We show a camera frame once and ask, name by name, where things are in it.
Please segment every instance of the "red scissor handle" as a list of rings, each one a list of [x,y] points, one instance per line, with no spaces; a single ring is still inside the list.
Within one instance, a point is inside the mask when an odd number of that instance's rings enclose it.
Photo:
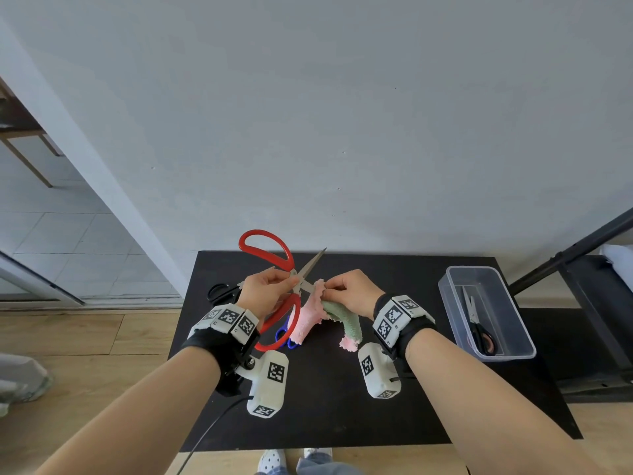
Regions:
[[[246,239],[249,238],[251,235],[262,235],[264,237],[268,237],[276,241],[277,243],[279,243],[279,246],[282,249],[284,249],[284,252],[286,252],[287,260],[284,260],[280,256],[273,255],[271,252],[262,250],[261,248],[247,245]],[[294,268],[294,258],[292,257],[292,253],[290,253],[290,250],[288,249],[286,244],[281,240],[281,238],[279,238],[277,235],[273,235],[270,232],[267,232],[265,230],[249,230],[246,233],[242,234],[242,236],[239,238],[239,242],[237,245],[240,248],[240,250],[245,251],[246,253],[250,253],[251,255],[259,256],[260,258],[263,258],[267,262],[270,262],[273,265],[277,265],[283,271],[290,271]]]
[[[260,333],[264,333],[270,327],[272,327],[275,323],[277,323],[281,318],[290,310],[291,306],[294,305],[294,317],[292,318],[292,325],[288,327],[288,331],[276,342],[271,343],[270,345],[262,345],[257,342],[255,345],[255,350],[259,351],[269,351],[276,350],[281,345],[283,345],[290,335],[292,331],[297,326],[297,321],[299,319],[299,312],[301,311],[301,297],[296,293],[291,293],[288,298],[286,298],[285,302],[279,307],[279,309],[273,313],[273,315],[264,322],[264,325],[261,327]]]

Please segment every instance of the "person's feet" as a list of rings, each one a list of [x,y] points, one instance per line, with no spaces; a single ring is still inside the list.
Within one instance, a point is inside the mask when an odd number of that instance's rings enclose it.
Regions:
[[[304,448],[303,449],[303,458],[308,458],[310,455],[314,454],[325,454],[329,455],[332,458],[332,449],[331,448]]]
[[[266,450],[259,459],[257,471],[269,473],[278,467],[286,468],[286,453],[281,450]]]

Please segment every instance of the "hand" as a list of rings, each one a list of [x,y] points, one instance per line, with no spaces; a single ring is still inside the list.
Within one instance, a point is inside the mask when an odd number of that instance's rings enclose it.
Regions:
[[[352,270],[325,282],[323,300],[343,303],[348,310],[374,319],[374,307],[384,291],[360,270]]]
[[[246,277],[237,306],[253,312],[258,319],[278,309],[288,293],[299,283],[299,277],[290,277],[287,271],[274,267]]]

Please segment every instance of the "forearm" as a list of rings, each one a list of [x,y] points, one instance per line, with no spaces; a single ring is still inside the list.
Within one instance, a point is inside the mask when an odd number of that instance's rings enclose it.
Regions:
[[[601,473],[547,415],[435,330],[418,332],[407,362],[473,474]]]
[[[219,379],[208,351],[185,348],[78,431],[37,475],[164,474]]]

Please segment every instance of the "jeans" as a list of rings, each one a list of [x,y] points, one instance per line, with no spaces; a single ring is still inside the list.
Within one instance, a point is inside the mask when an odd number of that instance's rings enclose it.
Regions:
[[[278,467],[268,473],[257,472],[255,475],[290,475],[286,467]],[[362,471],[346,463],[332,461],[332,457],[322,452],[299,459],[297,475],[363,475]]]

